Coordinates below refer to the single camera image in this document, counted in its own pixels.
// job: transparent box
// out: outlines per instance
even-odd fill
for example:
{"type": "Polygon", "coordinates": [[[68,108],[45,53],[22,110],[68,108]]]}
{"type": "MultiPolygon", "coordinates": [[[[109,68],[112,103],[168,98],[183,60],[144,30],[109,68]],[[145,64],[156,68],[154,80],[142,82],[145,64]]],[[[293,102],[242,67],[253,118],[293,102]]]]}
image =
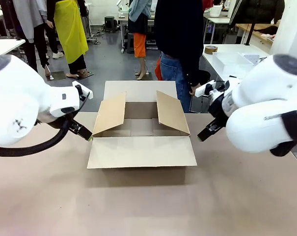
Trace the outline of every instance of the transparent box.
{"type": "Polygon", "coordinates": [[[241,79],[255,66],[240,53],[213,53],[213,63],[219,74],[241,79]]]}

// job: black strap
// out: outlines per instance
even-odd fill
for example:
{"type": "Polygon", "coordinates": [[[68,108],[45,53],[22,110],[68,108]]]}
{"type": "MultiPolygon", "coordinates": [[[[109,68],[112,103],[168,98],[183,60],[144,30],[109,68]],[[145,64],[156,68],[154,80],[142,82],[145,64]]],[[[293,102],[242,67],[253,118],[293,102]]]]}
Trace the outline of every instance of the black strap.
{"type": "Polygon", "coordinates": [[[281,114],[286,131],[293,141],[297,141],[297,111],[281,114]]]}

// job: white wall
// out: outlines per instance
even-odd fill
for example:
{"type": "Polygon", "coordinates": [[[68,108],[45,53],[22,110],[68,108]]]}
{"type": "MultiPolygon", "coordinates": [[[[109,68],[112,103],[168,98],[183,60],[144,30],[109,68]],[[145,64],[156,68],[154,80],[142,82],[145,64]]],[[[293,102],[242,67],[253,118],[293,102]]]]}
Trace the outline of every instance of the white wall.
{"type": "Polygon", "coordinates": [[[285,7],[270,53],[297,57],[297,0],[291,0],[285,7]]]}
{"type": "Polygon", "coordinates": [[[105,22],[105,16],[114,16],[118,20],[118,7],[116,3],[118,0],[85,0],[87,3],[91,3],[89,8],[89,18],[92,25],[102,25],[105,22]]]}

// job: tape roll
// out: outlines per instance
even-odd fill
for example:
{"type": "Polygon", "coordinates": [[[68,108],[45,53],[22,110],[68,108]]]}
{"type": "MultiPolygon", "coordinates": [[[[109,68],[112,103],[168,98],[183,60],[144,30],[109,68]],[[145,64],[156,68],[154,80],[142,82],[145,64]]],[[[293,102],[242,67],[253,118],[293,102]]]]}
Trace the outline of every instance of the tape roll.
{"type": "Polygon", "coordinates": [[[213,53],[217,52],[217,50],[218,50],[218,47],[216,47],[216,46],[206,46],[205,47],[206,54],[212,55],[213,53]]]}

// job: jeans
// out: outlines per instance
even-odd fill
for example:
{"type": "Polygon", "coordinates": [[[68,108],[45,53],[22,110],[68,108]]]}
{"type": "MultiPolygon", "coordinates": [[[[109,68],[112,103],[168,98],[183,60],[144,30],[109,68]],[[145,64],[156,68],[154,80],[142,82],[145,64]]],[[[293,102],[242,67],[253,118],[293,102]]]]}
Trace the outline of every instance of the jeans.
{"type": "Polygon", "coordinates": [[[162,53],[160,69],[162,71],[162,79],[165,81],[175,81],[177,88],[177,96],[181,101],[184,113],[189,113],[191,103],[191,95],[189,93],[188,82],[183,77],[183,71],[178,59],[173,59],[162,53]]]}

